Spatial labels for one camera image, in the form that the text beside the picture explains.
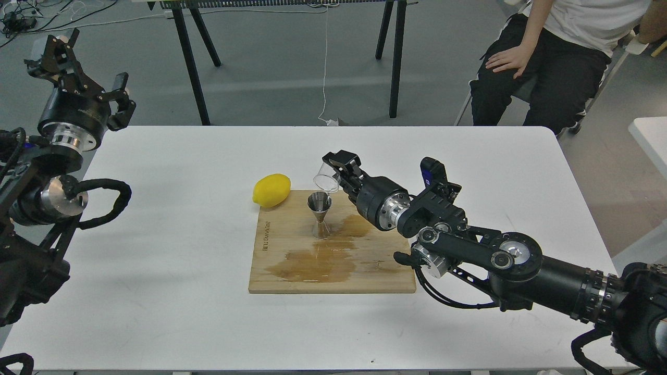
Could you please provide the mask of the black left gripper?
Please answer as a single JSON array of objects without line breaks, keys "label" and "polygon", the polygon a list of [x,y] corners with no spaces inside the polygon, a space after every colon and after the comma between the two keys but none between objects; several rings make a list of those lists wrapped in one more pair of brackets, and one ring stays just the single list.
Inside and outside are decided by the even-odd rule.
[{"label": "black left gripper", "polygon": [[[79,29],[62,35],[48,35],[33,43],[26,64],[27,73],[45,79],[54,89],[38,123],[38,133],[52,144],[76,149],[79,153],[97,149],[104,133],[124,130],[129,125],[136,103],[127,93],[127,72],[115,76],[110,92],[100,93],[100,84],[88,77],[74,54]],[[110,115],[108,103],[116,102]]]}]

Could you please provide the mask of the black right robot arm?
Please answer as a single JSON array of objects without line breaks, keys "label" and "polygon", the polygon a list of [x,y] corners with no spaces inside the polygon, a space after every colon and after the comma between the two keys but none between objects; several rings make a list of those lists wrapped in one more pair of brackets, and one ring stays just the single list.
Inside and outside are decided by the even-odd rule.
[{"label": "black right robot arm", "polygon": [[329,152],[324,165],[363,218],[384,232],[415,238],[410,253],[396,252],[436,301],[459,309],[559,311],[594,328],[570,344],[575,361],[593,374],[611,371],[588,359],[583,347],[610,337],[615,351],[646,374],[665,374],[665,265],[632,262],[621,276],[544,256],[524,233],[468,224],[454,201],[461,187],[444,165],[420,163],[425,188],[418,195],[361,169],[357,154]]}]

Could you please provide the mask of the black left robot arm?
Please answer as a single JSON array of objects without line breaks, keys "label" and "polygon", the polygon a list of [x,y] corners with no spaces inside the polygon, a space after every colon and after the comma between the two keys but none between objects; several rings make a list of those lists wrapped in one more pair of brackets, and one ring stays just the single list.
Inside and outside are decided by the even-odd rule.
[{"label": "black left robot arm", "polygon": [[16,323],[24,309],[45,304],[70,278],[65,252],[76,230],[109,223],[129,204],[124,181],[79,181],[83,153],[96,150],[109,130],[128,126],[136,104],[126,72],[106,90],[87,76],[74,54],[79,35],[37,41],[27,73],[53,84],[38,123],[2,131],[1,325]]}]

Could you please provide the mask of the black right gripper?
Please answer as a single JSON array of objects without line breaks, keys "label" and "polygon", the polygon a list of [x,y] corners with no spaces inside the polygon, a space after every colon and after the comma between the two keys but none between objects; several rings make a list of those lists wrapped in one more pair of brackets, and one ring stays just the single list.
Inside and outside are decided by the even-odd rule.
[{"label": "black right gripper", "polygon": [[410,206],[404,187],[384,176],[365,176],[362,162],[353,152],[328,152],[322,160],[333,169],[334,181],[340,183],[360,216],[384,232],[397,226],[399,216]]}]

